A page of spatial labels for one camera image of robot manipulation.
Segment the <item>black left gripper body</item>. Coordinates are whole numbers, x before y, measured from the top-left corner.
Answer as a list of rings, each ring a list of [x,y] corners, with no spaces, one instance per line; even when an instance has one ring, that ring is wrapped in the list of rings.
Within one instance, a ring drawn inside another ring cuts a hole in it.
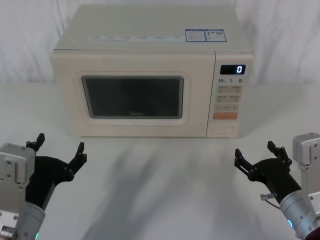
[[[71,163],[49,156],[37,156],[34,173],[26,187],[25,200],[45,211],[56,186],[72,181],[74,175]]]

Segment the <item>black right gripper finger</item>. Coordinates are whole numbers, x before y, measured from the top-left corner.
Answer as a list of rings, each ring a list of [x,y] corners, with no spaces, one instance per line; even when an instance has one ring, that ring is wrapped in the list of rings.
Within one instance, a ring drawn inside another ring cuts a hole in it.
[[[243,157],[242,152],[238,148],[235,149],[234,155],[234,166],[248,178],[253,178],[255,173],[254,166]]]
[[[292,164],[292,160],[288,157],[288,154],[284,147],[277,147],[273,141],[268,141],[267,148],[276,156],[278,160],[280,160],[286,166],[290,166]]]

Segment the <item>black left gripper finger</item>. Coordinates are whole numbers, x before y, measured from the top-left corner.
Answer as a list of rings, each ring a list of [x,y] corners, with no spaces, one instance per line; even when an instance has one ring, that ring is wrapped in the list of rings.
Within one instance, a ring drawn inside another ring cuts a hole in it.
[[[85,144],[80,142],[74,158],[64,168],[65,179],[73,179],[75,174],[87,162],[87,154],[84,153]]]
[[[36,141],[27,141],[26,147],[37,152],[40,149],[40,147],[43,145],[44,142],[45,142],[45,134],[40,133],[38,135]]]

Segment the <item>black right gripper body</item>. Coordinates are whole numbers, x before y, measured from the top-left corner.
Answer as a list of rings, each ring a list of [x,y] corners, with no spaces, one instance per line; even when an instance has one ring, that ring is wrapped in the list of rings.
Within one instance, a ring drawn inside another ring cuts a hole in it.
[[[247,177],[252,182],[263,183],[276,201],[281,201],[289,194],[300,191],[301,187],[290,174],[292,160],[269,158],[261,160],[248,170]]]

